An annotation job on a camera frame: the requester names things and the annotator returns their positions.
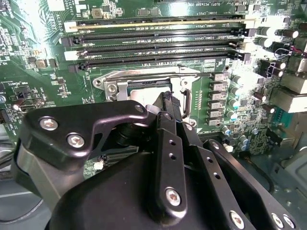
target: black cable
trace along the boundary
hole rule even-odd
[[[262,177],[264,177],[267,182],[269,183],[268,192],[272,194],[275,191],[275,186],[273,180],[261,169],[259,168],[254,162],[251,161],[249,157],[244,158]]]
[[[22,221],[24,219],[26,219],[27,217],[29,217],[30,215],[32,215],[43,203],[43,200],[40,200],[39,203],[37,205],[34,206],[34,208],[32,208],[30,211],[28,211],[26,214],[15,218],[15,219],[10,219],[10,220],[0,220],[0,224],[13,224],[19,221]]]

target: chip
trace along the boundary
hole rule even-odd
[[[264,83],[264,78],[259,78],[258,81],[257,81],[257,83],[258,83],[258,84]]]
[[[149,10],[149,12],[150,12],[151,16],[159,16],[160,15],[159,9],[151,9],[151,10]]]
[[[241,100],[241,106],[247,106],[248,101],[247,100]]]
[[[250,120],[251,120],[251,121],[256,120],[257,117],[258,117],[257,114],[252,114],[252,115],[250,116]]]
[[[240,135],[239,133],[234,133],[234,134],[233,134],[233,137],[234,137],[234,138],[238,138],[239,135]]]
[[[148,10],[139,10],[139,16],[147,16]]]
[[[38,69],[45,69],[48,66],[47,60],[37,60],[35,64]]]

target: screw hole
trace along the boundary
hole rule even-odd
[[[176,160],[176,157],[174,156],[174,154],[173,154],[173,153],[170,153],[168,156],[169,156],[169,158],[170,158],[170,159],[172,159],[172,160]]]
[[[218,179],[218,180],[220,180],[220,179],[221,179],[220,175],[219,175],[219,174],[217,174],[216,172],[215,172],[215,173],[213,173],[213,175],[215,176],[215,178],[216,178],[216,179]]]
[[[169,143],[170,143],[171,145],[176,145],[176,143],[175,143],[173,140],[169,140]]]
[[[164,116],[165,116],[168,120],[170,120],[170,121],[173,120],[173,118],[172,118],[172,116],[171,116],[170,114],[167,114],[167,113],[166,113],[166,114],[164,114]]]
[[[213,163],[212,159],[210,157],[207,157],[207,160],[210,162],[210,163]]]

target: green circuit board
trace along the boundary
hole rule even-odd
[[[199,73],[227,71],[229,78],[237,73],[246,78],[236,97],[244,101],[235,110],[237,120],[226,116],[233,110],[227,100],[234,97],[227,78],[219,123],[208,125],[213,82],[208,77],[192,84],[189,118],[200,135],[227,125],[237,143],[245,135],[252,154],[262,154],[274,115],[263,111],[252,94],[265,89],[269,98],[279,85],[278,77],[259,81],[263,77],[256,74],[260,60],[275,57],[257,44],[257,34],[250,39],[248,63],[229,56],[236,51],[229,42],[238,39],[232,31],[247,24],[296,28],[304,18],[300,1],[290,0],[0,0],[2,123],[16,143],[31,109],[104,102],[105,92],[93,81],[112,71],[176,66]]]

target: black ram slot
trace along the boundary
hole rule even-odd
[[[100,68],[103,66],[113,65],[128,65],[128,64],[141,64],[141,63],[157,63],[162,61],[204,61],[213,58],[227,58],[228,52],[215,52],[203,54],[184,54],[184,55],[163,55],[163,56],[148,56],[148,57],[129,57],[129,58],[110,58],[102,60],[91,60],[84,63],[68,65],[69,72],[76,73],[81,70],[88,70],[91,68]]]
[[[208,16],[187,16],[187,17],[151,17],[151,18],[120,18],[120,19],[101,19],[77,21],[78,25],[110,25],[125,23],[162,23],[162,22],[188,22],[205,20],[231,20],[242,19],[243,15],[208,15]]]
[[[145,57],[150,55],[161,55],[159,52],[164,52],[167,54],[173,52],[173,54],[189,54],[189,53],[203,53],[203,52],[220,52],[229,50],[229,46],[186,46],[186,47],[171,47],[171,48],[152,48],[152,49],[133,49],[133,50],[121,50],[121,51],[87,51],[84,52],[84,55],[81,57],[86,57],[87,59],[96,59],[96,58],[114,58],[108,57],[116,56],[119,57]]]
[[[94,43],[94,42],[104,42],[104,43],[108,43],[108,42],[125,42],[125,41],[138,41],[138,40],[144,40],[144,39],[151,39],[151,40],[156,40],[156,39],[169,39],[169,40],[173,40],[177,37],[180,38],[191,38],[194,39],[195,41],[197,41],[197,39],[199,40],[225,40],[228,37],[235,39],[236,36],[233,36],[229,33],[214,33],[214,34],[173,34],[173,35],[144,35],[144,36],[138,36],[138,37],[84,37],[83,35],[81,36],[75,36],[75,37],[63,37],[61,38],[62,44],[65,47],[70,47],[70,46],[74,46],[74,45],[80,45],[80,44],[88,44],[88,43]]]

